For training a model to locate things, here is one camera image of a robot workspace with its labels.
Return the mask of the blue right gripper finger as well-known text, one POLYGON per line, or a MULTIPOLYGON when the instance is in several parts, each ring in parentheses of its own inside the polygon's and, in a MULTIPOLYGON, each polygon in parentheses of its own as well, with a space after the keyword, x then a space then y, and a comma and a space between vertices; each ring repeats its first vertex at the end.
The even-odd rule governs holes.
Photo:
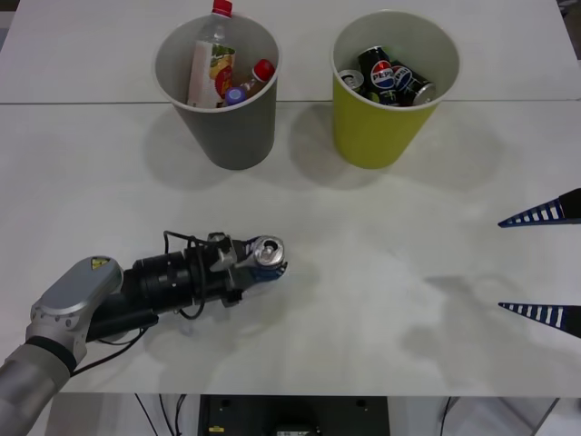
POLYGON ((541 203, 499 222, 500 228, 580 224, 581 189, 559 195, 556 199, 541 203))
POLYGON ((581 307, 579 305, 545 305, 517 302, 499 302, 497 305, 529 320, 565 332, 578 339, 581 338, 581 307))

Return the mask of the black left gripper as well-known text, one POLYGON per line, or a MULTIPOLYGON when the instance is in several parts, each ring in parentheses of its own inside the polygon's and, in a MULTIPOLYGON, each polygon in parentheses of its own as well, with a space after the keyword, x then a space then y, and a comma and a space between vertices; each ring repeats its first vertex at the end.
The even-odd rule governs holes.
POLYGON ((238 304, 243 295, 254 285, 279 280, 286 272, 288 264, 274 267, 244 266, 241 263, 248 257, 257 257, 261 252, 261 237, 247 241, 236 239, 214 239, 205 245, 198 245, 202 266, 194 282, 194 301, 202 303, 221 301, 224 307, 238 304))

